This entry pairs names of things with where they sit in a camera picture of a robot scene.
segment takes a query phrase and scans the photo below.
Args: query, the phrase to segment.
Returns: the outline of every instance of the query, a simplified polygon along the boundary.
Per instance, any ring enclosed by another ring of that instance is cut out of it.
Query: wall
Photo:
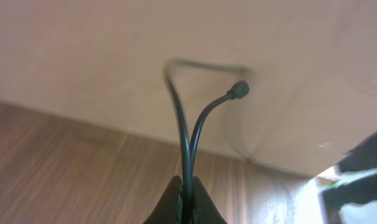
[[[377,130],[377,0],[0,0],[0,100],[177,142],[172,57],[256,71],[203,150],[315,175]],[[190,128],[235,80],[176,78]]]

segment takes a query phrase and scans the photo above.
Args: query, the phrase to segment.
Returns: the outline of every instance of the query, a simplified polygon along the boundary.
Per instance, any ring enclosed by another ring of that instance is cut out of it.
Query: black cable tip
[[[227,94],[232,94],[232,100],[234,99],[241,99],[242,97],[246,96],[249,92],[249,85],[246,81],[239,81],[236,82]]]

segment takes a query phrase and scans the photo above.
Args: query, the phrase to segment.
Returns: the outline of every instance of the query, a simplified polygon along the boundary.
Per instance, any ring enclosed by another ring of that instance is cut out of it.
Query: black object
[[[377,167],[377,132],[366,138],[338,163],[340,172],[358,172]]]
[[[364,205],[377,200],[377,174],[370,175],[322,192],[324,204],[329,210],[340,210],[348,203]]]
[[[166,190],[158,201],[157,206],[150,214],[145,224],[173,223],[173,224],[223,224],[226,223],[213,204],[210,196],[205,190],[198,177],[193,177],[195,154],[201,129],[212,109],[227,100],[240,99],[249,92],[246,81],[235,83],[227,93],[211,102],[201,112],[195,123],[191,141],[185,122],[182,104],[171,81],[171,75],[177,67],[194,67],[213,70],[223,73],[233,73],[237,75],[247,75],[250,70],[239,66],[212,65],[189,60],[171,60],[164,69],[164,78],[172,96],[180,133],[180,148],[182,150],[182,175],[175,176],[169,182]]]

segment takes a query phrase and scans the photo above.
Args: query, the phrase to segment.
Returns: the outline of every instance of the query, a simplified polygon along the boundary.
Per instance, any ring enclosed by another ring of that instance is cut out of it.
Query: wooden floor
[[[170,178],[177,146],[0,104],[0,223],[142,223]],[[308,180],[198,153],[199,176],[228,223],[298,223]]]

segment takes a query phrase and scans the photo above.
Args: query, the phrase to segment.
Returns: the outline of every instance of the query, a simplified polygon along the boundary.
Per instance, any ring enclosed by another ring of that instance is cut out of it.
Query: wood grain
[[[0,223],[142,223],[180,166],[175,145],[0,104]],[[279,174],[289,208],[243,161],[199,152],[195,175],[228,223],[300,223],[309,213],[297,211],[300,177]]]

